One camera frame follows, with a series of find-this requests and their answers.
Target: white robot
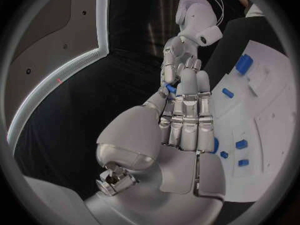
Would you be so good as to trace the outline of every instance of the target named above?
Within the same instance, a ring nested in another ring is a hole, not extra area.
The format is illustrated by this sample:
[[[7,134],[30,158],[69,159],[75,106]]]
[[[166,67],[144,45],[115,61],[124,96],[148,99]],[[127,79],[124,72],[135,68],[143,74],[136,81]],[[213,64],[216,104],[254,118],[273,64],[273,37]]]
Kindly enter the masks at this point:
[[[197,54],[222,33],[207,0],[180,0],[176,23],[181,32],[164,47],[159,90],[97,139],[107,170],[85,203],[101,224],[211,224],[223,206],[210,82]]]

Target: curved light strip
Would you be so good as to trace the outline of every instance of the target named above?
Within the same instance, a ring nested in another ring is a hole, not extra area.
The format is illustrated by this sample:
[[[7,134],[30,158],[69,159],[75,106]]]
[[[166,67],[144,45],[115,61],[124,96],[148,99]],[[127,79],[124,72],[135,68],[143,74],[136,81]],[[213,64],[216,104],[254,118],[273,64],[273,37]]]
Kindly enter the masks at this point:
[[[107,53],[99,48],[88,51],[53,71],[31,91],[18,108],[8,129],[7,141],[12,154],[15,153],[19,136],[27,120],[38,105],[64,81],[106,55]]]

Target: wire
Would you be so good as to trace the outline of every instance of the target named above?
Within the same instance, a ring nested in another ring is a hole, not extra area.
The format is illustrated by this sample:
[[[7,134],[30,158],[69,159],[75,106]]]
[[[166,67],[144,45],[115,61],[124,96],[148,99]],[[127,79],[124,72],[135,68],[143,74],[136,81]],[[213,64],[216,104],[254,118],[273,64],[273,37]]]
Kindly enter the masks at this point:
[[[224,3],[223,3],[223,0],[219,0],[219,1],[214,0],[214,1],[221,9],[221,16],[216,22],[216,25],[219,26],[223,22],[223,19],[224,19]]]

